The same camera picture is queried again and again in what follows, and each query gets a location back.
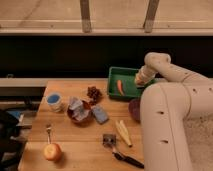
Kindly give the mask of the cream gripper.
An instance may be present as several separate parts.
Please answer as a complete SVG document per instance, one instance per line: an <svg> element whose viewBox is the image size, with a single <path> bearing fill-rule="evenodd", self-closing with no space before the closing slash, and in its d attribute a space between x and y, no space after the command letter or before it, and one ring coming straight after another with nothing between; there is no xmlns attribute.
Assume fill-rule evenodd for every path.
<svg viewBox="0 0 213 171"><path fill-rule="evenodd" d="M135 84L137 87L144 87L155 78L156 72L147 65L142 66L135 75Z"/></svg>

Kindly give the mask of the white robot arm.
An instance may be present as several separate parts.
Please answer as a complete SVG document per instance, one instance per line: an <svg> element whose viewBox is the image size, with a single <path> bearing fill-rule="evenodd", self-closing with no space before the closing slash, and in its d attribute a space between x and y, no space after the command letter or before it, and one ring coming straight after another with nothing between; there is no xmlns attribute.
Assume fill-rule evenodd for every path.
<svg viewBox="0 0 213 171"><path fill-rule="evenodd" d="M150 52L135 77L145 171L193 171L183 119L213 114L213 80Z"/></svg>

